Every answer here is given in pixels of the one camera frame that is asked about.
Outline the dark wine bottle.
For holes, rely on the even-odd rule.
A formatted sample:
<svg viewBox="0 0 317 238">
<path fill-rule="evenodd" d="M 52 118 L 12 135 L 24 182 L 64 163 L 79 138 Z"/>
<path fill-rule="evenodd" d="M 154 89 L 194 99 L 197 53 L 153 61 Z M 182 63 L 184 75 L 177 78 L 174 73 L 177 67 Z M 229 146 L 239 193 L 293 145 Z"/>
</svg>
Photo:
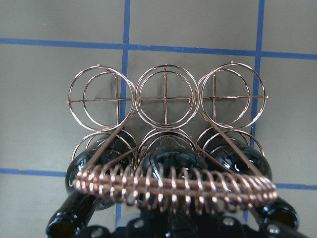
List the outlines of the dark wine bottle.
<svg viewBox="0 0 317 238">
<path fill-rule="evenodd" d="M 261 152 L 239 140 L 234 139 L 233 143 L 265 177 L 272 179 L 270 165 Z M 211 141 L 206 146 L 206 151 L 226 168 L 238 174 L 254 174 L 234 149 L 223 139 Z M 297 230 L 299 226 L 295 209 L 282 198 L 276 199 L 267 206 L 256 208 L 255 211 L 258 214 L 260 223 L 280 222 L 294 230 Z"/>
<path fill-rule="evenodd" d="M 65 176 L 65 187 L 68 197 L 50 218 L 46 228 L 47 237 L 73 238 L 88 225 L 96 210 L 104 210 L 114 205 L 114 202 L 108 199 L 102 200 L 93 195 L 80 193 L 72 185 L 77 173 L 86 166 L 97 149 L 109 136 L 109 132 L 99 135 L 91 134 L 87 138 L 89 145 L 86 146 L 86 149 L 72 158 Z M 123 130 L 116 136 L 109 147 L 103 151 L 97 164 L 105 165 L 136 146 L 137 143 L 133 136 Z"/>
<path fill-rule="evenodd" d="M 159 179 L 159 170 L 163 169 L 163 177 L 168 177 L 171 168 L 175 168 L 175 176 L 184 179 L 183 170 L 191 172 L 197 169 L 199 172 L 207 168 L 206 163 L 198 152 L 189 146 L 164 145 L 145 153 L 142 168 L 147 172 L 152 168 L 154 178 Z M 155 230 L 157 238 L 197 238 L 199 230 L 191 214 L 187 214 L 184 202 L 178 201 L 179 207 L 176 213 L 169 205 L 166 211 L 159 208 L 149 212 L 151 227 Z"/>
</svg>

